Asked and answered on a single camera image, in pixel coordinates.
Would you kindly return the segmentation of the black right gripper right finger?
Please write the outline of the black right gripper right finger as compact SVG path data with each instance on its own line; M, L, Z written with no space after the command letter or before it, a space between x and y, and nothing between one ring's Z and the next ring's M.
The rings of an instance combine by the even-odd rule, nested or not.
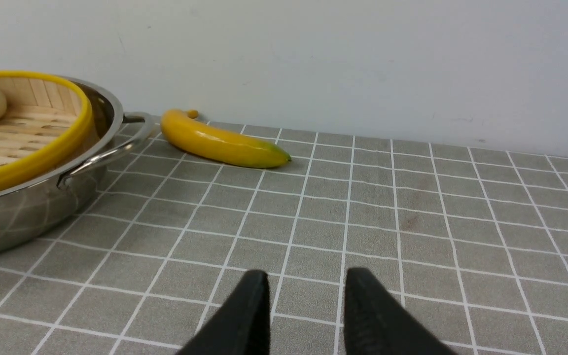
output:
M344 343L348 355L454 355L390 295L368 268L349 268Z

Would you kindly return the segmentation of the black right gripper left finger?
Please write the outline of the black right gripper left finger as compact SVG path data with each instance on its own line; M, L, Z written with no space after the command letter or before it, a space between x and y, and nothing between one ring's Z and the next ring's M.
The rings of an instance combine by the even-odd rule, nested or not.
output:
M178 355L268 355L270 286L262 270L243 274L232 293Z

